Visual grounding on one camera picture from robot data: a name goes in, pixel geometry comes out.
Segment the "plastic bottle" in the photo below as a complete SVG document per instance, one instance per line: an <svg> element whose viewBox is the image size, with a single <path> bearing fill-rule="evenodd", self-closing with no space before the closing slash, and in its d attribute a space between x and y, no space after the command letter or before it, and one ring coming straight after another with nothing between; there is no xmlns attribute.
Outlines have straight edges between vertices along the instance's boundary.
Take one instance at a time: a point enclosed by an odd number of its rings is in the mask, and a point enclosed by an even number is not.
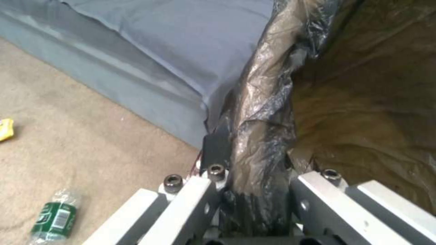
<svg viewBox="0 0 436 245"><path fill-rule="evenodd" d="M80 196L69 189L57 191L46 203L31 231L29 245L63 244L71 233Z"/></svg>

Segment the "yellow wrapper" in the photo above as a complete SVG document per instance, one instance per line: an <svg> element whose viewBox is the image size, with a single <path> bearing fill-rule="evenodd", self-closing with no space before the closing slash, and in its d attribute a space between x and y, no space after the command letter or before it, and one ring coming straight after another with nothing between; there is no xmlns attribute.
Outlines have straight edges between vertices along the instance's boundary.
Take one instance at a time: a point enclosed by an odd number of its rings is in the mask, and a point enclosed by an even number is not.
<svg viewBox="0 0 436 245"><path fill-rule="evenodd" d="M0 141L14 136L14 129L12 128L13 124L14 121L12 119L0 120Z"/></svg>

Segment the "floor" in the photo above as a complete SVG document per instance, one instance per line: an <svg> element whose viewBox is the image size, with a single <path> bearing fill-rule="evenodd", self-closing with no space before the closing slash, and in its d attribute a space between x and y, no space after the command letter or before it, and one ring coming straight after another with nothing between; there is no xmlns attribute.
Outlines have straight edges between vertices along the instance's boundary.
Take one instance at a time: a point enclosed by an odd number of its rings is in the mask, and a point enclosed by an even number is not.
<svg viewBox="0 0 436 245"><path fill-rule="evenodd" d="M58 189L82 196L69 244L86 240L136 190L186 175L197 150L0 39L0 241L24 244Z"/></svg>

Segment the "bolt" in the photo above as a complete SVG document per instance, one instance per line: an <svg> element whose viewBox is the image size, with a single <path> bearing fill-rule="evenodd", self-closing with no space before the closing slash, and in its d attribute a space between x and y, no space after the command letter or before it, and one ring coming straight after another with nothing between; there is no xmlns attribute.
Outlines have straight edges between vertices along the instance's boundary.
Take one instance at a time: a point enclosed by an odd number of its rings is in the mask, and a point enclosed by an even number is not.
<svg viewBox="0 0 436 245"><path fill-rule="evenodd" d="M341 174L334 169L324 169L321 171L321 175L335 186L338 186L342 179Z"/></svg>
<svg viewBox="0 0 436 245"><path fill-rule="evenodd" d="M208 178L213 182L225 179L225 168L221 164L212 164L208 168Z"/></svg>
<svg viewBox="0 0 436 245"><path fill-rule="evenodd" d="M177 193L183 187L183 179L182 176L178 174L170 174L165 177L163 180L163 187L168 193Z"/></svg>

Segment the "plastic bag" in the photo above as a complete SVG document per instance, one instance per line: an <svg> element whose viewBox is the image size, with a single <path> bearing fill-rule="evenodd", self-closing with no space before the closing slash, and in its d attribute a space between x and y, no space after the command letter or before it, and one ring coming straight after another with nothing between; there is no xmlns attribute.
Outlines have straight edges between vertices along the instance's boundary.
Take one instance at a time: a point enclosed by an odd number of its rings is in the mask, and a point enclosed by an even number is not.
<svg viewBox="0 0 436 245"><path fill-rule="evenodd" d="M68 189L57 191L42 208L29 245L63 244L71 233L79 206L80 196L76 193Z"/></svg>
<svg viewBox="0 0 436 245"><path fill-rule="evenodd" d="M294 76L294 163L334 168L350 184L377 180L436 214L435 13L434 0L359 5Z"/></svg>
<svg viewBox="0 0 436 245"><path fill-rule="evenodd" d="M317 57L338 10L338 0L278 0L236 89L231 117L230 190L222 223L226 232L286 235L290 227L286 152L296 140L290 103L291 73Z"/></svg>

